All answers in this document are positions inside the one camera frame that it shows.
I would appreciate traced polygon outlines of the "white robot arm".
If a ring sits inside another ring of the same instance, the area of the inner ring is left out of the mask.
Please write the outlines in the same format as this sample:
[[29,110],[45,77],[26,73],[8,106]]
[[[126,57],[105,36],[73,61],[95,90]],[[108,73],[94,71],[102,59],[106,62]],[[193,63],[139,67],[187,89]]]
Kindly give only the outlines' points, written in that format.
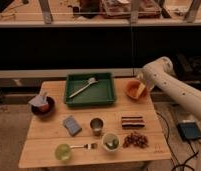
[[[159,87],[201,122],[201,91],[174,78],[172,70],[172,61],[168,57],[160,57],[144,65],[141,72],[147,86]],[[195,171],[201,171],[201,148]]]

